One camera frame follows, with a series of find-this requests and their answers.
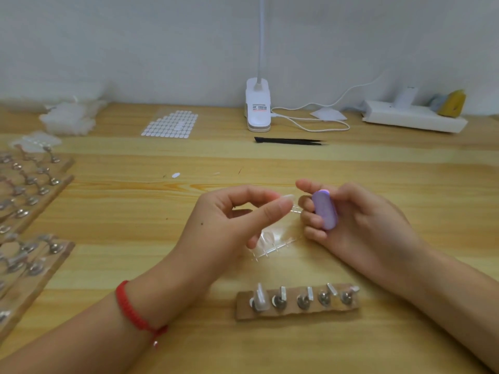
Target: white wall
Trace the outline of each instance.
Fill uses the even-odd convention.
[[[499,112],[499,0],[267,0],[274,106],[465,88]],[[108,82],[112,100],[241,106],[256,74],[258,0],[0,0],[0,90]]]

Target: braided red string bracelet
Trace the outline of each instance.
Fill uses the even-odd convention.
[[[133,309],[130,301],[128,300],[128,296],[125,292],[125,285],[128,281],[123,281],[116,288],[116,300],[118,301],[118,306],[121,309],[123,315],[139,330],[141,331],[149,331],[153,333],[153,346],[158,346],[157,338],[164,334],[168,330],[168,326],[161,327],[159,329],[154,329],[149,325],[149,323],[142,319],[142,317]]]

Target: purple nail file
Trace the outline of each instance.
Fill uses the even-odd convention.
[[[333,200],[329,196],[329,191],[321,189],[312,194],[313,205],[315,206],[315,213],[320,215],[324,220],[322,229],[329,231],[336,227],[338,223],[338,214],[333,205]]]

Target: wooden tabletop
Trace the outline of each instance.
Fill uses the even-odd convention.
[[[188,139],[141,137],[162,109],[199,118]],[[3,357],[98,301],[165,256],[196,199],[243,183],[300,195],[310,177],[356,181],[396,203],[428,242],[499,279],[499,122],[471,118],[458,135],[365,124],[308,133],[273,119],[266,137],[321,138],[328,146],[256,144],[242,109],[114,104],[88,137],[63,138],[76,180],[24,233],[55,233],[76,248],[0,349]],[[7,143],[41,129],[37,115],[0,111]],[[172,174],[179,172],[178,178]],[[291,214],[290,225],[298,214]],[[300,229],[291,232],[300,235]],[[315,314],[237,323],[238,291],[352,282],[362,304],[350,316]],[[298,240],[277,254],[241,258],[147,352],[132,373],[487,372],[416,309]]]

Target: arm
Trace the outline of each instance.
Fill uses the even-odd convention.
[[[298,180],[309,193],[328,189],[339,222],[321,230],[310,196],[300,198],[304,235],[389,291],[406,298],[499,373],[499,283],[433,250],[400,209],[363,187]]]
[[[258,208],[233,210],[247,202]],[[130,304],[152,327],[168,324],[292,206],[290,199],[255,186],[202,195],[170,254],[126,285]],[[121,373],[152,342],[151,333],[122,315],[113,293],[0,361],[0,372]]]

